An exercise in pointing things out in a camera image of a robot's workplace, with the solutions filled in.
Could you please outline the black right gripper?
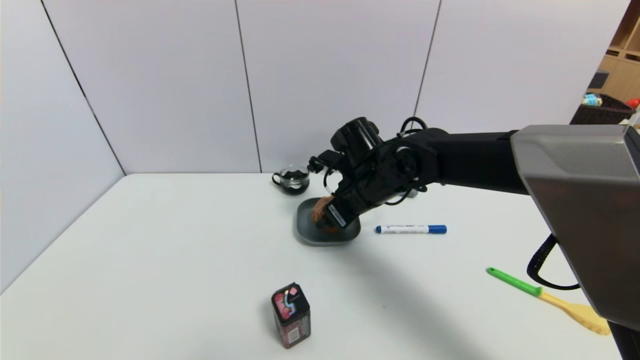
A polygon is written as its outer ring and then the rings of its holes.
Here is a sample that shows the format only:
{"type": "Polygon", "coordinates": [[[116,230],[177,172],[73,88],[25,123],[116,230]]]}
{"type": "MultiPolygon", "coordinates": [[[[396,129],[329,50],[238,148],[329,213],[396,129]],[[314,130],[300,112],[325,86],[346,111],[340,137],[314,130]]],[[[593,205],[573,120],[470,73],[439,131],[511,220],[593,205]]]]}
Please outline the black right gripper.
{"type": "Polygon", "coordinates": [[[333,199],[324,207],[325,214],[313,213],[315,227],[326,233],[332,231],[332,224],[341,229],[347,228],[361,215],[377,207],[376,191],[368,180],[341,180],[333,192],[333,199]]]}

